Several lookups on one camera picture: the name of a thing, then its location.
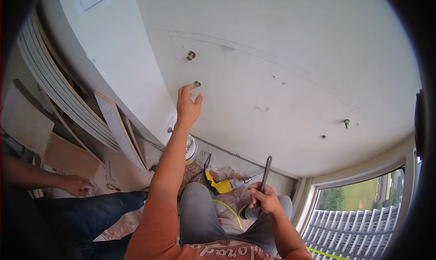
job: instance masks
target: gray pants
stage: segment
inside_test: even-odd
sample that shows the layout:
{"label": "gray pants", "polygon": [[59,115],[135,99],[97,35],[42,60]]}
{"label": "gray pants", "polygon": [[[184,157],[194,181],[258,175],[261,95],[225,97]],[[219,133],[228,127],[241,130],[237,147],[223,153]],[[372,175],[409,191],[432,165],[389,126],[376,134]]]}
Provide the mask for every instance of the gray pants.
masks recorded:
{"label": "gray pants", "polygon": [[[279,201],[288,219],[291,219],[291,199],[288,196],[279,196]],[[218,222],[208,188],[198,182],[192,182],[186,186],[180,201],[180,246],[232,239],[254,244],[265,252],[276,255],[271,217],[264,212],[259,216],[257,214],[258,209],[248,208],[245,216],[256,220],[253,225],[242,234],[226,235]]]}

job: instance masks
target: orange t-shirt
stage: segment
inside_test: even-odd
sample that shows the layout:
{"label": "orange t-shirt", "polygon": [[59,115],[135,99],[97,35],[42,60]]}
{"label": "orange t-shirt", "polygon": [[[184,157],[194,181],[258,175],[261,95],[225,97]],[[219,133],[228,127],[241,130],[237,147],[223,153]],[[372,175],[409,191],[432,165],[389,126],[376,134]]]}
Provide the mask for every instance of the orange t-shirt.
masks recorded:
{"label": "orange t-shirt", "polygon": [[[218,240],[205,244],[180,247],[176,244],[177,212],[170,204],[149,198],[144,207],[141,224],[127,247],[126,260],[133,259],[237,259],[272,260],[258,246],[237,240]],[[307,250],[295,250],[287,260],[311,260]]]}

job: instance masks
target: yellow hose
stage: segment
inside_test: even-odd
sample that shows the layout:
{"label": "yellow hose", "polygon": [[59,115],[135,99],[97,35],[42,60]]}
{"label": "yellow hose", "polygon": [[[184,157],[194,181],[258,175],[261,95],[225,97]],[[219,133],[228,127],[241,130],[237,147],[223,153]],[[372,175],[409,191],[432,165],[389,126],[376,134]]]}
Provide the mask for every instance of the yellow hose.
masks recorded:
{"label": "yellow hose", "polygon": [[306,249],[310,250],[310,251],[312,251],[314,253],[319,253],[319,254],[322,254],[322,255],[325,255],[325,256],[328,256],[328,257],[331,257],[331,258],[335,258],[335,259],[339,259],[339,260],[348,260],[347,258],[335,256],[333,254],[324,253],[322,251],[314,250],[314,249],[309,248],[309,247],[306,247]]}
{"label": "yellow hose", "polygon": [[243,225],[241,224],[241,220],[239,219],[238,214],[235,213],[235,211],[229,205],[227,205],[227,203],[224,203],[224,202],[222,202],[221,200],[218,200],[218,199],[212,199],[212,201],[214,201],[216,203],[222,203],[225,207],[227,207],[230,211],[232,211],[232,213],[235,215],[235,217],[236,217],[236,219],[238,221],[239,228],[241,228],[241,230],[244,231],[243,230]]}

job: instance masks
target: window frame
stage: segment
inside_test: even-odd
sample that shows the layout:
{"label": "window frame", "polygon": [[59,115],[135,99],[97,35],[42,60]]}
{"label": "window frame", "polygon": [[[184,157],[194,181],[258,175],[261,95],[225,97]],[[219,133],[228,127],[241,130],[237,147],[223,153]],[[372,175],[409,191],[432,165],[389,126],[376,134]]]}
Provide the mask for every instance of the window frame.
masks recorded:
{"label": "window frame", "polygon": [[303,236],[307,229],[312,213],[318,201],[320,189],[346,186],[357,182],[363,182],[385,175],[404,166],[404,189],[401,207],[399,209],[396,227],[391,235],[388,245],[384,250],[389,248],[390,244],[394,243],[391,242],[391,240],[394,240],[397,237],[406,219],[407,212],[409,211],[410,203],[413,199],[418,183],[418,162],[416,158],[414,140],[412,139],[413,138],[409,137],[409,139],[407,139],[403,144],[400,144],[397,148],[392,149],[391,152],[393,152],[395,155],[387,155],[388,159],[384,159],[383,162],[377,162],[378,157],[376,157],[367,163],[363,163],[361,166],[340,170],[338,172],[333,172],[331,174],[326,174],[319,177],[303,178],[302,184],[297,187],[296,198],[300,202],[295,202],[297,208],[294,209],[292,218],[292,223],[295,225],[300,235]]}

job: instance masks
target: blue jeans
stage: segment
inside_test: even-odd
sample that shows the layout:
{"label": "blue jeans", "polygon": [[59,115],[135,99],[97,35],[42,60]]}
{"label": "blue jeans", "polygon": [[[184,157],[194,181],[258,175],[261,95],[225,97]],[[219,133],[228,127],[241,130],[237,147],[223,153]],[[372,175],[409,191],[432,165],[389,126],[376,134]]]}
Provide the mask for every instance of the blue jeans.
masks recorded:
{"label": "blue jeans", "polygon": [[85,260],[124,259],[129,234],[120,240],[93,240],[117,222],[122,215],[144,206],[141,192],[117,192],[89,198],[47,199],[68,224],[82,249]]}

